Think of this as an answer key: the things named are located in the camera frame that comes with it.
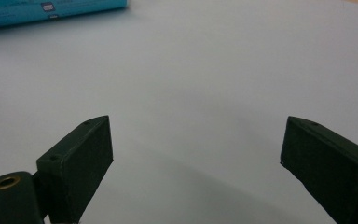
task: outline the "white surface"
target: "white surface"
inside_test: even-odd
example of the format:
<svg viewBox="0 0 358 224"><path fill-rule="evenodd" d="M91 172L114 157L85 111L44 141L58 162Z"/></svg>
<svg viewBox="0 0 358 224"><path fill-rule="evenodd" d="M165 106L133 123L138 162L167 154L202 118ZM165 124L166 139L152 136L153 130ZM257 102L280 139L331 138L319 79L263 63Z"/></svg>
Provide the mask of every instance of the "white surface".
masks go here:
<svg viewBox="0 0 358 224"><path fill-rule="evenodd" d="M358 5L133 0L0 30L0 175L109 115L82 223L334 223L280 164L289 115L358 143Z"/></svg>

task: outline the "label on box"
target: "label on box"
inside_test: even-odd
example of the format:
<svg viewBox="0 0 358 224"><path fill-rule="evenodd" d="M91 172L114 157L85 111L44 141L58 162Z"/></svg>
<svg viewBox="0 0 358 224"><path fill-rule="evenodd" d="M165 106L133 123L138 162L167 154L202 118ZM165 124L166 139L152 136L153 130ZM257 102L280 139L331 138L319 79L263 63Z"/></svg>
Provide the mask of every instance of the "label on box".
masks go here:
<svg viewBox="0 0 358 224"><path fill-rule="evenodd" d="M0 26L126 6L127 0L0 0Z"/></svg>

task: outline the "screw hole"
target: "screw hole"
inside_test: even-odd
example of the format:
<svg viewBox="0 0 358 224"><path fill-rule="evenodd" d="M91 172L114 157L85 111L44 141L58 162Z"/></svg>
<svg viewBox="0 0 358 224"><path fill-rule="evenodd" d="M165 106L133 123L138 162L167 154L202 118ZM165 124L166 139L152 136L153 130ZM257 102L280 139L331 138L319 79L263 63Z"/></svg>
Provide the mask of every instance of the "screw hole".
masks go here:
<svg viewBox="0 0 358 224"><path fill-rule="evenodd" d="M0 189L8 189L20 182L20 177L17 175L9 176L0 180Z"/></svg>

